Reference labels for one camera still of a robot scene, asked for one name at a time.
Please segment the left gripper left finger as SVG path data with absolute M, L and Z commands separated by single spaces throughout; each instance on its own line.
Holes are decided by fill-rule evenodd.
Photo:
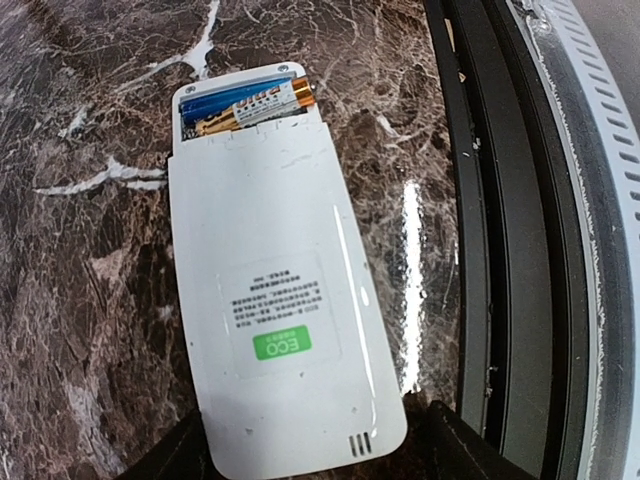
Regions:
M 191 410 L 117 480 L 219 479 L 210 455 L 201 413 Z

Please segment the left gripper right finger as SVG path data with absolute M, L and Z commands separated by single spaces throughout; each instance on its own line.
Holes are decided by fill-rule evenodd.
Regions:
M 399 454 L 401 479 L 531 479 L 439 400 L 403 398 L 408 421 Z

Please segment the blue battery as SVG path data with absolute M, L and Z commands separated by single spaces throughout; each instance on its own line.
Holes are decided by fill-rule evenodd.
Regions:
M 219 114 L 239 100 L 268 90 L 283 82 L 286 82 L 285 78 L 278 78 L 186 100 L 179 107 L 182 122 L 187 126 L 193 126 L 202 119 Z

